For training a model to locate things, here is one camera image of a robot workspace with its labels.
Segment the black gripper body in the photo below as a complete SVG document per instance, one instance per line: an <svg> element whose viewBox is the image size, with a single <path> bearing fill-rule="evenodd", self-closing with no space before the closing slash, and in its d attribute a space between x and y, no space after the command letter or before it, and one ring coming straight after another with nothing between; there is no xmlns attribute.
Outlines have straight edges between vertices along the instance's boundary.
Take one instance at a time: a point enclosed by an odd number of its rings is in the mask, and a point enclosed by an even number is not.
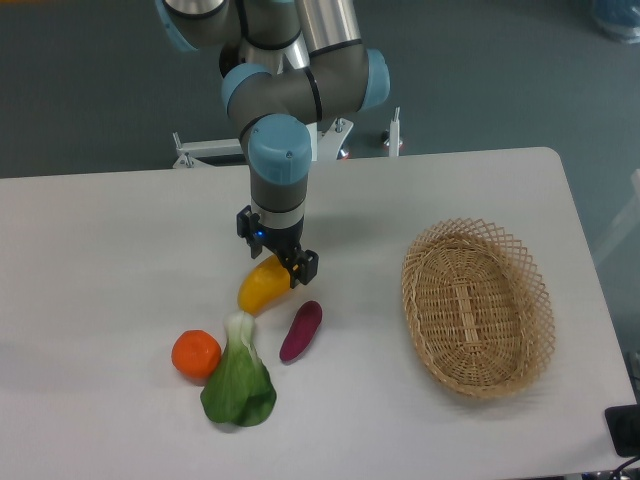
<svg viewBox="0 0 640 480"><path fill-rule="evenodd" d="M304 220L284 229L269 228L256 223L252 232L252 258L257 258L264 248L280 260L293 260L301 252L301 236Z"/></svg>

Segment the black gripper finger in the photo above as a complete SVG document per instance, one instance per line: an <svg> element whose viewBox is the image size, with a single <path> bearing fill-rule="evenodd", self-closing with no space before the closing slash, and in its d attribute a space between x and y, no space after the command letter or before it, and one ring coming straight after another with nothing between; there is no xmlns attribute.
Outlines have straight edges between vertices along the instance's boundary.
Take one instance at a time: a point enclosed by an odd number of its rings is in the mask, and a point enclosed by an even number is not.
<svg viewBox="0 0 640 480"><path fill-rule="evenodd" d="M289 274L291 289L298 285L308 285L317 275L319 257L312 250L294 247L281 252L279 260Z"/></svg>
<svg viewBox="0 0 640 480"><path fill-rule="evenodd" d="M244 239L249 246L252 259L258 258L263 249L262 236L264 232L262 231L259 220L259 215L252 211L250 205L244 207L236 215L237 235L241 239Z"/></svg>

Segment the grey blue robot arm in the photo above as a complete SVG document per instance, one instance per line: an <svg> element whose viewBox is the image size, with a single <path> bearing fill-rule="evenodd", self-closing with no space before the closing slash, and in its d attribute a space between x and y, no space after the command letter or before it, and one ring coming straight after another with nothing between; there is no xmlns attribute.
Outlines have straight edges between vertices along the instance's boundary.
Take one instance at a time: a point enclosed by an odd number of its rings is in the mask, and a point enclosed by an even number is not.
<svg viewBox="0 0 640 480"><path fill-rule="evenodd" d="M237 234L252 257L275 254L291 286L308 284L318 269L317 254L300 245L309 127L384 103L384 56L364 46L350 1L159 1L156 10L181 50L236 49L220 70L224 110L250 170Z"/></svg>

